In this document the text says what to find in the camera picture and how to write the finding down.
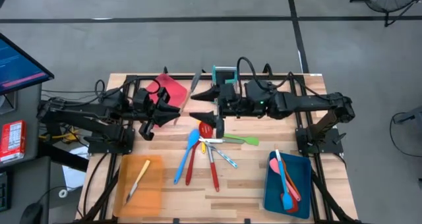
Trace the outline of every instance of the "cable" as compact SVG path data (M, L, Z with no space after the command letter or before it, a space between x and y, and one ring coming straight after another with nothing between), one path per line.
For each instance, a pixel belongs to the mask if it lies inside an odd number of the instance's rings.
M75 138L76 138L76 141L80 144L80 145L82 145L82 146L85 146L85 147L88 147L88 145L87 144L85 144L85 143L83 143L83 142L81 142L80 141L80 139L78 138L78 136L77 136L77 134L75 134L74 132L72 132L72 130L71 129L69 129L69 131L68 131L69 133L71 133Z
M87 96L82 96L81 98L77 98L77 99L71 99L71 98L63 98L61 96L50 96L50 95L46 95L46 94L42 94L41 96L47 96L48 98L59 98L59 99L63 99L63 100L70 100L70 101L78 101L78 100L82 100L85 98L89 98L91 96L96 96L96 95L87 95Z
M343 161L344 167L347 169L346 161L344 160L344 158L340 154L334 153L334 155Z
M42 90L43 92L53 92L53 93L94 93L95 91L57 91L57 90Z
M407 152L403 152L397 145L396 145L396 143L395 143L395 141L394 141L394 139L393 139L393 135L392 135L392 133L391 133L391 128L392 128L392 125L393 125L393 120L394 120L394 117L395 116L397 116L397 115L401 115L401 114L404 114L404 112L400 112L400 113L396 113L396 114L394 114L392 117L391 117L391 120L390 120L390 138L391 138L391 142L393 143L393 145L394 145L394 147L399 151L399 152L401 152L402 154L404 154L404 155L408 155L408 156L411 156L411 157L422 157L422 155L413 155L413 154L409 154L409 153L407 153Z
M67 137L67 136L69 136L69 135L73 135L73 136L75 136L75 133L70 132L70 133L66 133L66 134L63 134L63 135L59 135L59 136L52 136L52 137L51 137L51 139L66 138L66 137ZM40 135L40 136L38 136L38 138L41 138L41 139L47 139L47 136L42 136L42 135Z
M106 156L107 156L107 154L104 154L100 158L100 160L98 161L97 165L94 167L94 170L92 171L92 174L90 176L90 179L88 181L88 184L86 185L85 197L84 197L84 207L83 207L84 216L86 215L86 199L88 198L88 191L89 191L90 186L91 186L92 177L94 177L95 172L97 171L98 167L100 166L100 164L104 160L104 158L106 158Z
M331 99L328 98L324 98L321 95L319 95L318 93L316 93L314 90L310 89L309 87L307 87L306 85L304 85L301 81L299 81L298 79L296 79L294 76L294 74L292 72L288 72L288 74L286 75L286 77L278 84L278 85L274 85L271 88L265 88L264 86L261 85L261 83L259 83L258 78L256 76L256 72L255 72L255 68L253 66L253 64L251 63L251 61L246 58L246 57L240 57L237 60L237 64L236 64L236 70L237 70L237 82L239 83L239 99L237 100L237 104L239 104L242 100L242 94L243 94L243 89L242 89L242 83L241 83L241 79L240 79L240 62L244 60L248 65L249 68L252 71L252 76L253 76L253 80L256 82L256 84L258 85L258 87L261 90L264 90L265 92L269 92L270 90L279 88L280 86L283 86L284 83L287 82L287 80L289 80L290 78L293 78L297 83L299 83L302 87L304 87L306 90L310 91L310 93L314 94L316 97L323 99L323 100L327 100L330 101Z
M79 216L80 216L80 217L84 217L84 216L82 215L82 213L79 211L79 206L78 206L78 205L76 205L76 210L77 210L77 212L79 213Z
M56 187L54 187L54 188L50 188L49 190L47 190L47 192L45 192L43 195L41 195L41 198L37 201L37 203L40 203L41 202L41 199L46 195L46 194L48 194L49 192L51 192L53 189L56 189L56 188L70 188L72 191L74 191L75 189L77 189L77 188L79 188L79 187L76 187L76 188L73 188L73 187L68 187L68 186L63 186L63 185L61 185L61 186L56 186Z
M129 85L130 83L140 80L141 77L137 76L135 78L132 78L131 80L126 81L125 83L123 83L120 87L116 88L114 92L104 95L106 93L106 84L104 83L103 80L97 80L94 86L94 93L96 95L96 97L94 99L91 99L90 101L84 102L84 103L76 103L76 104L72 104L72 105L66 105L67 107L76 107L76 106L82 106L82 105L88 105L94 101L96 101L97 99L102 101L103 99L112 96L114 94L116 94L117 92L119 92L123 87L125 87L126 85ZM158 92L158 90L161 88L161 84L160 82L158 82L155 78L152 79L157 85L158 85L158 89L155 92L148 92L149 94L155 94ZM102 89L99 90L98 89L98 84L102 85Z

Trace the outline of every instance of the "blue handle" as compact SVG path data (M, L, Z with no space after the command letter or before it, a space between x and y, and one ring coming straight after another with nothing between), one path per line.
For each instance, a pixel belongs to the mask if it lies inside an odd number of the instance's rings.
M188 154L189 154L189 150L186 150L185 155L183 156L183 159L180 162L179 168L177 169L176 177L174 178L174 184L177 184L179 182L180 177L182 176L183 168L185 167Z
M278 162L278 169L280 170L280 175L282 178L284 194L287 194L286 174L284 173L283 161Z
M230 165L232 165L234 168L237 168L236 162L232 161L230 157L226 156L224 153L222 153L220 150L217 150L217 152L228 162Z

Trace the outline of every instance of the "orange tray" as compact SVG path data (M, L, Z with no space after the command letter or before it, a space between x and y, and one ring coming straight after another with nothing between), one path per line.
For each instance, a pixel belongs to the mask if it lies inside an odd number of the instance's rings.
M126 204L126 197L145 161L151 161L138 188ZM164 166L160 155L124 155L120 164L119 182L114 200L116 217L156 217L161 211Z

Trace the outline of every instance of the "paper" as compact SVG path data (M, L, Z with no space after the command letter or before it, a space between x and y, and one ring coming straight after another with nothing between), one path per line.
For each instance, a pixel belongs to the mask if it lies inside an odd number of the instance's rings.
M70 151L70 153L78 155L80 157L83 157L85 159L88 159L88 148L87 147L81 147L81 148L75 148ZM63 167L63 173L65 174L65 181L67 186L67 191L74 190L75 188L81 187L84 185L85 181L85 172L78 171L75 169L72 169L70 167L64 166Z

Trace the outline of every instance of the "mouse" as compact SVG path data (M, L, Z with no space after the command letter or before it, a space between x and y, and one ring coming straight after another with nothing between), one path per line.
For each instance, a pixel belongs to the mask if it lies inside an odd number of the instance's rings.
M22 213L20 224L40 224L41 211L42 205L38 202L28 205Z

